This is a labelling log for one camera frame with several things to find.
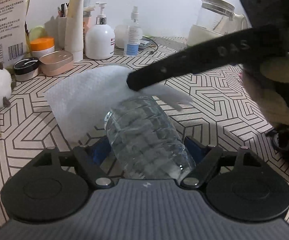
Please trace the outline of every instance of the glass teapot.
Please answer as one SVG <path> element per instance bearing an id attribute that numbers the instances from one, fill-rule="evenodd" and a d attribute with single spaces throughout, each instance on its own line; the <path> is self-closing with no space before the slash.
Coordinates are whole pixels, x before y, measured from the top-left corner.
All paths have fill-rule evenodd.
<path id="1" fill-rule="evenodd" d="M 188 46 L 247 28 L 246 17 L 235 14 L 232 4 L 223 0 L 201 1 L 197 22 L 189 32 Z"/>

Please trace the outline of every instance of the white tube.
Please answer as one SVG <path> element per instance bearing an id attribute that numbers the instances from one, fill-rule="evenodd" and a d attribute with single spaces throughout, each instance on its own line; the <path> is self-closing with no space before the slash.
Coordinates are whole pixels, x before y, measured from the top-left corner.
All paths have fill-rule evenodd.
<path id="1" fill-rule="evenodd" d="M 70 0 L 64 49 L 73 54 L 73 61 L 83 59 L 83 0 Z"/>

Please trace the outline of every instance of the black round pad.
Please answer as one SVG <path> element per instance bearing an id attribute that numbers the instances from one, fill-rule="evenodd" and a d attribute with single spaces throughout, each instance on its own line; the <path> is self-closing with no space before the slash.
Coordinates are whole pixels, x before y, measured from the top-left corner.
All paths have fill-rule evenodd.
<path id="1" fill-rule="evenodd" d="M 234 219 L 262 222 L 283 216 L 289 208 L 289 186 L 274 171 L 248 167 L 219 174 L 206 187 L 212 206 Z"/>
<path id="2" fill-rule="evenodd" d="M 10 217 L 26 222 L 50 222 L 75 213 L 88 198 L 81 177 L 52 166 L 19 171 L 1 191 Z"/>

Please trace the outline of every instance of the blue part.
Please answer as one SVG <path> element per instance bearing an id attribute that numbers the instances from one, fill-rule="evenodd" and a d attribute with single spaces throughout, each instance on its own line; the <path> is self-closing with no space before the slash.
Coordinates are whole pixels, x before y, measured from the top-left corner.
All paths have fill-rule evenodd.
<path id="1" fill-rule="evenodd" d="M 185 138 L 184 145 L 186 146 L 189 154 L 192 156 L 196 164 L 200 163 L 206 156 L 206 150 L 200 148 L 194 141 L 187 137 Z"/>
<path id="2" fill-rule="evenodd" d="M 200 163 L 206 156 L 206 149 L 201 148 L 194 141 L 190 140 L 190 138 L 185 138 L 184 145 L 196 164 Z M 91 158 L 92 163 L 100 166 L 101 163 L 108 157 L 110 152 L 111 146 L 109 140 L 107 136 L 103 136 L 99 141 L 91 146 L 91 148 L 88 150 L 88 156 Z"/>
<path id="3" fill-rule="evenodd" d="M 126 54 L 130 56 L 135 56 L 138 54 L 138 44 L 127 44 L 126 46 Z"/>
<path id="4" fill-rule="evenodd" d="M 100 166 L 111 152 L 111 145 L 107 136 L 103 136 L 88 150 L 87 154 L 91 158 L 92 163 Z"/>

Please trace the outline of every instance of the pink container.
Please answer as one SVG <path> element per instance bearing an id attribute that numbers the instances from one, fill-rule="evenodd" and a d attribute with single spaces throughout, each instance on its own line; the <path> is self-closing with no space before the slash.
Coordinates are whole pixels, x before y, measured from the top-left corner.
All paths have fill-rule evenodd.
<path id="1" fill-rule="evenodd" d="M 63 74 L 74 68 L 73 55 L 65 50 L 44 55 L 39 60 L 41 71 L 48 77 Z"/>

